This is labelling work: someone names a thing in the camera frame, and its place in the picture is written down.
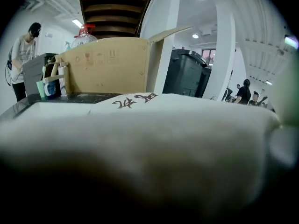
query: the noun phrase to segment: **cardboard box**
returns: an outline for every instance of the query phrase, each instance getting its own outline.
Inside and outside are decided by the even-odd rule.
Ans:
[[[71,92],[152,92],[150,87],[156,82],[164,38],[189,28],[167,30],[148,40],[136,37],[100,39],[55,58],[70,64]]]

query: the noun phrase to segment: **wooden staircase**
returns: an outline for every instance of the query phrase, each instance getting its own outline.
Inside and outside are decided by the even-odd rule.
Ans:
[[[101,38],[139,37],[150,0],[80,0],[85,24],[95,24],[92,35]]]

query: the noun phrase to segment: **dark hair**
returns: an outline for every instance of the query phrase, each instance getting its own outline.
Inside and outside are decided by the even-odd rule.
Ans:
[[[41,24],[39,24],[38,22],[35,22],[35,23],[33,23],[30,26],[28,32],[31,32],[31,33],[33,33],[33,32],[39,32],[39,30],[41,29],[41,27],[42,27]]]
[[[250,81],[248,79],[244,80],[243,85],[245,87],[246,90],[246,94],[247,94],[247,99],[250,100],[251,97],[251,93],[250,93]]]

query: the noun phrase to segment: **cup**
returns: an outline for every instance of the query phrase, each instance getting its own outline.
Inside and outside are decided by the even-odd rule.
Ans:
[[[47,96],[52,96],[56,94],[56,81],[51,81],[49,83],[44,84],[45,94]]]
[[[46,94],[45,94],[45,90],[44,90],[44,84],[43,84],[43,81],[38,81],[36,83],[37,85],[37,88],[38,88],[38,92],[39,92],[39,95],[41,96],[41,98],[45,98],[46,97]]]

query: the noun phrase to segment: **black pants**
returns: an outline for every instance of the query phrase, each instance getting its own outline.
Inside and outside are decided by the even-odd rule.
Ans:
[[[26,97],[24,82],[13,84],[13,89],[18,102]]]

